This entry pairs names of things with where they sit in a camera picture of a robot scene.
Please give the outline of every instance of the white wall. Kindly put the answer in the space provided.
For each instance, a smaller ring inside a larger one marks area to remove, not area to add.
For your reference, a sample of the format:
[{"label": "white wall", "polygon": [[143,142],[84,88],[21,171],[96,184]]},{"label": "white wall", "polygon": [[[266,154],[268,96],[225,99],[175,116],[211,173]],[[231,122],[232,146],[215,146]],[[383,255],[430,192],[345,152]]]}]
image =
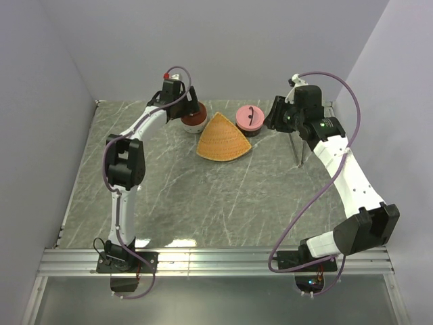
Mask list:
[{"label": "white wall", "polygon": [[0,5],[0,324],[19,324],[95,103],[41,4]]},{"label": "white wall", "polygon": [[142,100],[176,64],[206,99],[273,98],[308,70],[345,78],[388,0],[41,2],[94,98]]},{"label": "white wall", "polygon": [[[348,78],[359,97],[354,151],[401,217],[388,249],[414,324],[433,324],[433,2],[390,0]],[[352,132],[345,91],[337,113]]]}]

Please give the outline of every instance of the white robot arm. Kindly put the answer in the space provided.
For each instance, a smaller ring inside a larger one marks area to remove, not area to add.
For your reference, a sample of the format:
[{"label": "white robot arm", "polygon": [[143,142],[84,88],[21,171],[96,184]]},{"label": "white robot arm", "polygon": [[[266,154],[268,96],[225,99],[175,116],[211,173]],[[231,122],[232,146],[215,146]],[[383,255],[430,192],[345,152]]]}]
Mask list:
[{"label": "white robot arm", "polygon": [[137,121],[120,135],[108,136],[103,167],[104,181],[112,192],[111,230],[104,243],[107,265],[113,264],[120,272],[136,265],[131,252],[135,252],[135,197],[145,175],[143,147],[169,120],[199,112],[194,87],[186,89],[178,74],[165,74],[162,90],[147,103]]},{"label": "white robot arm", "polygon": [[324,117],[320,88],[308,85],[299,74],[295,74],[289,84],[293,88],[286,97],[275,97],[265,119],[268,129],[299,132],[331,177],[341,168],[346,155],[334,185],[347,219],[333,231],[302,240],[298,249],[299,264],[328,255],[351,255],[386,244],[400,216],[397,207],[387,205],[372,188],[347,148],[348,139],[338,119]]}]

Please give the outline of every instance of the pink bowl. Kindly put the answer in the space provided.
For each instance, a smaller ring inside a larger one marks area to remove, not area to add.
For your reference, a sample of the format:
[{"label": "pink bowl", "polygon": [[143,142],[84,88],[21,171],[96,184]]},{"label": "pink bowl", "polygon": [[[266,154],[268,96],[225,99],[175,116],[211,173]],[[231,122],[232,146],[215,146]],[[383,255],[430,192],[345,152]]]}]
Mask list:
[{"label": "pink bowl", "polygon": [[[254,110],[254,114],[252,115],[252,121],[249,117],[252,113],[250,107],[252,107],[252,109]],[[236,112],[236,124],[240,129],[245,131],[251,132],[259,130],[262,127],[264,120],[265,114],[257,106],[245,105]]]}]

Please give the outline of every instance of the gray marble surface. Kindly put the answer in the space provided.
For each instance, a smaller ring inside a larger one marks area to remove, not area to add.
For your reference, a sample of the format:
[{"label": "gray marble surface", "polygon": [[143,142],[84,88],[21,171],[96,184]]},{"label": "gray marble surface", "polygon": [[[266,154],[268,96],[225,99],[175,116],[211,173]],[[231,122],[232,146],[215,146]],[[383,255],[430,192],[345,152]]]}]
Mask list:
[{"label": "gray marble surface", "polygon": [[[273,101],[204,101],[209,114],[234,121],[246,104],[265,114]],[[100,102],[68,211],[61,248],[91,248],[94,237],[107,239],[111,196],[101,176],[107,136],[128,128],[143,112],[143,102]],[[137,246],[269,246],[290,220],[329,180],[320,161],[306,150],[298,168],[288,134],[263,128],[250,138],[252,150],[231,162],[212,162],[196,154],[200,135],[171,121],[145,148],[146,176],[137,193]],[[294,134],[300,153],[302,141]],[[296,224],[285,244],[331,230],[344,220],[334,187]]]}]

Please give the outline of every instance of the purple cable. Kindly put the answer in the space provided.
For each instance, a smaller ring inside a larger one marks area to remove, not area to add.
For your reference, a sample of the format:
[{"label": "purple cable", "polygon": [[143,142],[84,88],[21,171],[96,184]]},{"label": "purple cable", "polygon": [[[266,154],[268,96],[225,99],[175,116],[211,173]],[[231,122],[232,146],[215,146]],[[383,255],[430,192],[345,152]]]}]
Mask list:
[{"label": "purple cable", "polygon": [[[350,148],[350,146],[352,145],[352,143],[354,142],[354,140],[356,139],[357,135],[358,135],[358,131],[359,131],[359,127],[361,126],[361,108],[359,107],[359,102],[358,99],[355,95],[355,93],[353,92],[353,90],[350,88],[350,86],[346,83],[346,81],[344,81],[343,79],[341,79],[340,77],[337,77],[336,75],[332,74],[332,73],[328,73],[328,72],[321,72],[321,71],[312,71],[312,72],[307,72],[307,73],[302,73],[299,75],[299,77],[305,77],[305,76],[310,76],[312,74],[320,74],[323,76],[327,76],[327,77],[331,77],[337,81],[340,81],[341,84],[343,84],[343,86],[348,90],[349,94],[352,96],[353,102],[355,103],[355,107],[357,109],[357,125],[355,127],[355,130],[353,132],[352,137],[349,139],[348,143],[347,143],[347,147],[346,148]],[[336,258],[335,256],[327,256],[327,257],[322,257],[316,261],[313,262],[309,262],[309,263],[305,263],[296,267],[291,267],[288,269],[274,269],[272,267],[272,260],[273,260],[273,256],[275,255],[275,253],[277,252],[277,249],[279,248],[279,246],[281,245],[281,243],[283,242],[284,238],[286,238],[286,236],[288,235],[288,233],[290,232],[290,230],[292,230],[292,228],[294,227],[294,225],[296,224],[296,222],[298,222],[298,220],[302,217],[302,215],[304,214],[304,212],[306,210],[309,209],[309,207],[311,207],[311,205],[313,205],[313,203],[319,199],[323,193],[325,193],[327,191],[328,188],[331,187],[331,185],[335,182],[335,180],[337,179],[337,177],[341,174],[341,171],[343,170],[343,166],[344,163],[346,162],[346,158],[347,158],[347,154],[343,154],[342,160],[340,162],[340,165],[338,166],[338,169],[336,171],[336,173],[334,174],[334,176],[330,179],[330,181],[316,194],[313,196],[313,198],[311,200],[309,200],[309,202],[299,211],[299,213],[297,214],[297,216],[289,223],[289,225],[287,226],[287,228],[284,230],[283,234],[280,236],[280,238],[277,240],[277,242],[275,243],[275,246],[272,248],[271,253],[269,254],[269,258],[268,258],[268,268],[271,272],[274,273],[288,273],[288,272],[295,272],[298,271],[300,269],[303,269],[304,267],[308,267],[308,266],[312,266],[312,265],[316,265],[319,263],[322,263],[324,261],[328,261],[330,259]],[[315,294],[315,295],[322,295],[323,293],[326,293],[330,288],[332,288],[338,281],[338,279],[340,278],[342,272],[343,272],[343,268],[344,268],[344,264],[346,262],[346,256],[343,256],[343,260],[342,260],[342,264],[340,267],[340,271],[338,272],[336,278],[334,279],[334,281],[324,290],[322,290],[321,292]]]},{"label": "purple cable", "polygon": [[152,266],[152,264],[150,264],[148,261],[146,261],[143,257],[141,257],[140,255],[138,255],[137,253],[135,253],[134,251],[132,251],[131,249],[129,249],[126,244],[123,242],[122,237],[120,236],[120,198],[121,198],[121,193],[119,189],[116,188],[112,188],[111,185],[108,183],[108,178],[107,178],[107,173],[106,173],[106,159],[107,159],[107,153],[108,150],[110,149],[110,147],[115,144],[117,141],[125,139],[129,136],[131,136],[132,134],[134,134],[134,132],[140,128],[140,126],[142,126],[142,124],[149,118],[151,117],[151,115],[155,114],[156,112],[159,112],[160,110],[165,110],[167,108],[169,108],[172,105],[175,105],[177,103],[179,103],[183,98],[185,98],[185,96],[188,94],[189,89],[191,88],[191,75],[189,74],[188,70],[185,69],[182,66],[172,66],[171,68],[169,68],[167,70],[167,73],[169,73],[171,70],[173,69],[181,69],[183,71],[185,71],[185,73],[188,76],[188,87],[185,90],[185,93],[183,93],[181,95],[181,97],[179,97],[177,100],[168,103],[166,105],[163,105],[159,108],[155,108],[154,110],[150,111],[149,113],[147,113],[146,115],[144,115],[139,121],[138,123],[135,125],[135,127],[133,127],[132,131],[129,131],[128,133],[121,135],[120,137],[117,137],[113,140],[111,140],[110,142],[107,143],[105,149],[104,149],[104,153],[102,155],[102,179],[104,181],[105,186],[107,187],[107,189],[111,192],[111,193],[117,193],[118,194],[118,198],[117,198],[117,205],[116,205],[116,227],[118,227],[118,229],[116,229],[116,237],[117,240],[119,241],[121,247],[128,252],[128,254],[134,256],[135,258],[137,258],[138,260],[140,260],[141,262],[145,263],[151,270],[152,272],[152,282],[149,285],[149,288],[147,288],[147,290],[143,293],[141,293],[140,295],[137,296],[123,296],[119,293],[115,293],[115,295],[117,297],[120,297],[121,299],[127,299],[127,300],[132,300],[132,299],[138,299],[138,298],[142,298],[143,296],[146,296],[146,294],[148,294],[151,289],[154,287],[155,285],[155,280],[156,280],[156,271],[154,269],[154,267]]}]

